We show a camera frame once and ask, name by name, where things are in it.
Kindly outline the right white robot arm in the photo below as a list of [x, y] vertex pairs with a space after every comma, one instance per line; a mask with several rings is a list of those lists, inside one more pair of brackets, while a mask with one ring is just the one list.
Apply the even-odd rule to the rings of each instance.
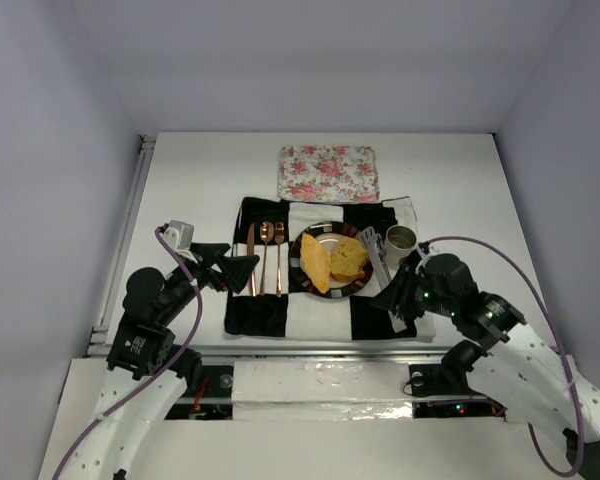
[[557, 445], [584, 479], [600, 479], [600, 388], [549, 346], [503, 297], [479, 289], [453, 254], [413, 253], [372, 305], [407, 325], [426, 313], [448, 318], [462, 335], [421, 386], [441, 379], [488, 397]]

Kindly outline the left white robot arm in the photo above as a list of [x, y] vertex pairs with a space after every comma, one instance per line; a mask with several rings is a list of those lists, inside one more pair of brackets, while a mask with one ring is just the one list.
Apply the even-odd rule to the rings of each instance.
[[191, 336], [178, 344], [170, 323], [197, 306], [192, 330], [202, 319], [201, 291], [240, 292], [259, 262], [256, 255], [228, 256], [227, 244], [192, 244], [172, 251], [168, 274], [153, 267], [127, 280], [123, 315], [106, 357], [106, 371], [89, 424], [64, 454], [55, 479], [132, 479], [159, 425], [175, 402], [202, 376]]

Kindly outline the round brown bread piece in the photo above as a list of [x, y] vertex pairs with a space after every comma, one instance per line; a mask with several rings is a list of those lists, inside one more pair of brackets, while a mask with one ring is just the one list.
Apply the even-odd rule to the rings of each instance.
[[364, 266], [368, 261], [368, 253], [362, 243], [344, 236], [331, 253], [331, 277], [339, 282], [353, 282], [364, 276]]

